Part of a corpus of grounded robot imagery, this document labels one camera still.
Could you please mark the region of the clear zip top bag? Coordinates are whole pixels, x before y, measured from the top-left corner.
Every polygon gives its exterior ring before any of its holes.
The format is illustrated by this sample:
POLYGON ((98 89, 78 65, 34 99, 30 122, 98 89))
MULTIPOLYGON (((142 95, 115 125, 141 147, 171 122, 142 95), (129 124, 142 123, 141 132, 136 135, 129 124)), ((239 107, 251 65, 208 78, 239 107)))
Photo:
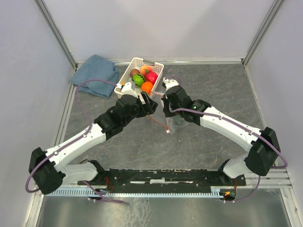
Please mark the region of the clear zip top bag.
POLYGON ((181 118, 179 115, 173 116, 173 117, 166 117, 163 108, 164 108, 164 102, 162 101, 164 93, 157 92, 157 91, 151 91, 150 98, 158 104, 158 107, 156 111, 148 115, 148 117, 155 123, 162 126, 167 134, 173 134, 178 130, 181 130, 185 128, 189 123, 186 122, 183 118, 181 118))

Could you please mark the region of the white plastic basket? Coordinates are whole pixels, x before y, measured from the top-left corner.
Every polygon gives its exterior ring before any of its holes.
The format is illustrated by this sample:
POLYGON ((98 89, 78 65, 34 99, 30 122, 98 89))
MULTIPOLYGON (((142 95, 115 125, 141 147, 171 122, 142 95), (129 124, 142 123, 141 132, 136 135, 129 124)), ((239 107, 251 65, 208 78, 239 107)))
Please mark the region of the white plastic basket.
POLYGON ((154 92, 155 92, 155 90, 158 86, 158 83, 160 82, 160 79, 162 77, 164 65, 161 64, 161 63, 158 63, 158 62, 147 60, 147 59, 134 57, 131 60, 131 62, 128 64, 128 67, 127 67, 126 71, 124 72, 121 79, 119 80, 119 82, 118 82, 119 86, 114 89, 114 92, 116 93, 118 98, 120 98, 122 96, 122 94, 123 94, 122 89, 124 88, 126 83, 127 82, 132 82, 132 79, 131 79, 131 76, 130 76, 131 71, 134 70, 134 69, 140 70, 141 67, 144 66, 144 65, 149 65, 158 76, 157 79, 155 80, 155 83, 153 84, 151 97, 153 97, 155 95, 154 92))

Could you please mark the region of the dark green avocado toy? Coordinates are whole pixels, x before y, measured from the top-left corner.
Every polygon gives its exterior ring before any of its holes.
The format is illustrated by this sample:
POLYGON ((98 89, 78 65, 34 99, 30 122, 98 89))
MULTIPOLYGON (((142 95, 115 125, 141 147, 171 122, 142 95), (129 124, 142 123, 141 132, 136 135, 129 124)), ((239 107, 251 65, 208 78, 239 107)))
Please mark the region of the dark green avocado toy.
POLYGON ((182 127, 184 125, 185 120, 182 117, 180 117, 180 116, 175 116, 173 118, 173 122, 174 122, 173 124, 176 127, 182 127))

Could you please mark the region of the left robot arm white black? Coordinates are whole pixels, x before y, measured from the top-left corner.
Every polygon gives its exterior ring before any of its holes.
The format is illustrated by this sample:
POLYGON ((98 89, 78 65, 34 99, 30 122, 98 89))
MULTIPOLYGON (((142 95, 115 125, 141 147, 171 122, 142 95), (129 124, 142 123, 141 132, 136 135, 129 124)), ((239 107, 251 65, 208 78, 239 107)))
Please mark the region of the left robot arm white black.
POLYGON ((133 119, 153 114, 158 104, 146 92, 139 96, 122 95, 113 107, 97 117, 86 129, 60 145, 31 153, 29 179, 33 179, 38 190, 51 194, 68 178, 68 170, 76 170, 76 181, 92 181, 101 184, 105 173, 90 163, 85 168, 68 164, 93 146, 103 143, 121 133, 133 119))

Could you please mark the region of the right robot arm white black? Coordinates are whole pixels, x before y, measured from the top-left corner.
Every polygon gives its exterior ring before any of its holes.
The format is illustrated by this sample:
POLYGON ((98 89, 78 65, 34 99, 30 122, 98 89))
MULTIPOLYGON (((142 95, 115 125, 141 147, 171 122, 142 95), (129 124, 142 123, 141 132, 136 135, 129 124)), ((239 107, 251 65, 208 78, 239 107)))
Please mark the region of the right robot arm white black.
POLYGON ((259 176, 268 174, 280 153, 273 129, 251 127, 221 113, 206 101, 192 100, 174 80, 162 85, 165 87, 162 100, 166 117, 179 116, 186 122, 211 129, 231 139, 247 152, 223 164, 223 169, 217 173, 221 184, 228 185, 234 178, 250 172, 259 176))

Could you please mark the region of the orange fruit toy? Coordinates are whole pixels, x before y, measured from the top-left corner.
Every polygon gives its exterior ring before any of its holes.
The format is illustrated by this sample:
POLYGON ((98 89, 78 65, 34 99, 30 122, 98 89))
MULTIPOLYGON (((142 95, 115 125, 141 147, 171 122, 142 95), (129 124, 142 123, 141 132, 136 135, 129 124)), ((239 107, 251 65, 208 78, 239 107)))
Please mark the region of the orange fruit toy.
POLYGON ((149 81, 146 81, 141 85, 141 90, 146 92, 147 95, 151 94, 152 89, 153 89, 153 84, 149 81))

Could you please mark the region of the red pomegranate toy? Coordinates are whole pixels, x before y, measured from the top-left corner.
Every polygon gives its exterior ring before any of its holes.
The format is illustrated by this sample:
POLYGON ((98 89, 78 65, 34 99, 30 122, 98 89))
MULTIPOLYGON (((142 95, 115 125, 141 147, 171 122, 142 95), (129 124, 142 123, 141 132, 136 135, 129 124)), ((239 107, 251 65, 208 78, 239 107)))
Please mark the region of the red pomegranate toy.
POLYGON ((151 82, 154 85, 158 78, 158 75, 155 72, 149 72, 145 75, 145 78, 147 81, 151 82))

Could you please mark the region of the green watermelon toy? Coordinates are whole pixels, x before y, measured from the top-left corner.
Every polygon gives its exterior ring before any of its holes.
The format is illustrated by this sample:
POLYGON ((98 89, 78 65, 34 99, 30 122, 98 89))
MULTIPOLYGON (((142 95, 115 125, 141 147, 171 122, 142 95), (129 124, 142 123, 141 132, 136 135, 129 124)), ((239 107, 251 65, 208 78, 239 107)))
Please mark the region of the green watermelon toy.
POLYGON ((145 82, 145 77, 142 74, 134 74, 132 77, 132 81, 137 87, 141 87, 142 84, 145 82))

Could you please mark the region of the peach fruit toy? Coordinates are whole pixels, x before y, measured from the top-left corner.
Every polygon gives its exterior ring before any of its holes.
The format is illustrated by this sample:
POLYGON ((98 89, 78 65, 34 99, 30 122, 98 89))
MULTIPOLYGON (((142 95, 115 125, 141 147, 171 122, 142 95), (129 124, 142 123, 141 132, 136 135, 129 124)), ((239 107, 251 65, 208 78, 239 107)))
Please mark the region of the peach fruit toy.
POLYGON ((150 66, 150 65, 143 65, 143 66, 141 66, 140 73, 143 76, 146 76, 150 72, 153 72, 153 67, 152 66, 150 66))

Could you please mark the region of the brown kiwi toy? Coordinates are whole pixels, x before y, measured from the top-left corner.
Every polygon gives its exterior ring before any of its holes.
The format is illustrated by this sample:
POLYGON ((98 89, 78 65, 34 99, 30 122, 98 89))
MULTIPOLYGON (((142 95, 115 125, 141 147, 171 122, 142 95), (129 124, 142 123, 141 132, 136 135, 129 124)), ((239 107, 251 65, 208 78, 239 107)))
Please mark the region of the brown kiwi toy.
POLYGON ((139 74, 139 73, 140 73, 140 71, 138 69, 133 69, 130 72, 130 76, 133 77, 134 75, 139 74))

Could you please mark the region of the blue folded cloth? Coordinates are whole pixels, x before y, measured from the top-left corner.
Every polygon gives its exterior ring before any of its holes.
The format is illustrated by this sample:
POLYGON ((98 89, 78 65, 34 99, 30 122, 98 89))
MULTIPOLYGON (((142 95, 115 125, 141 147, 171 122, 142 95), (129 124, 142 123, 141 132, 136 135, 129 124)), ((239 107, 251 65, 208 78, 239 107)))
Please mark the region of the blue folded cloth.
POLYGON ((101 56, 89 57, 76 71, 70 82, 82 84, 80 91, 99 97, 110 97, 118 82, 119 70, 115 63, 101 56))

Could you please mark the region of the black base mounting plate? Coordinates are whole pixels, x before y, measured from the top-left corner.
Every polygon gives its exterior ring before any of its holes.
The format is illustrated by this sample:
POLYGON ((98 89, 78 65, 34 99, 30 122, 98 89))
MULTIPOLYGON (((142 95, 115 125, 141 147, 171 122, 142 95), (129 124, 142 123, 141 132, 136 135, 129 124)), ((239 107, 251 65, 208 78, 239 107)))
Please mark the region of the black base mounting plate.
POLYGON ((88 182, 112 193, 209 193, 212 186, 245 186, 244 175, 229 178, 222 171, 191 170, 103 170, 88 182))

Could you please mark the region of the aluminium frame rail front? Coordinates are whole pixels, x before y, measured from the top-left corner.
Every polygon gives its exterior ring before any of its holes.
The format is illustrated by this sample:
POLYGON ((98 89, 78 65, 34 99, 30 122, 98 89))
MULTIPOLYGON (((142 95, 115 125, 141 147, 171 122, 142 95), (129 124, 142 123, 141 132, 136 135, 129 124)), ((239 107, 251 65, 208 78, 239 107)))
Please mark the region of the aluminium frame rail front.
MULTIPOLYGON (((85 182, 93 180, 97 174, 100 174, 104 169, 89 169, 77 165, 67 166, 63 171, 52 171, 47 176, 39 177, 34 175, 34 180, 37 186, 44 194, 50 194, 63 185, 83 185, 85 182)), ((257 181, 260 186, 264 187, 290 187, 291 182, 285 171, 270 171, 266 176, 258 176, 255 173, 243 174, 246 180, 246 185, 252 185, 253 181, 257 181)))

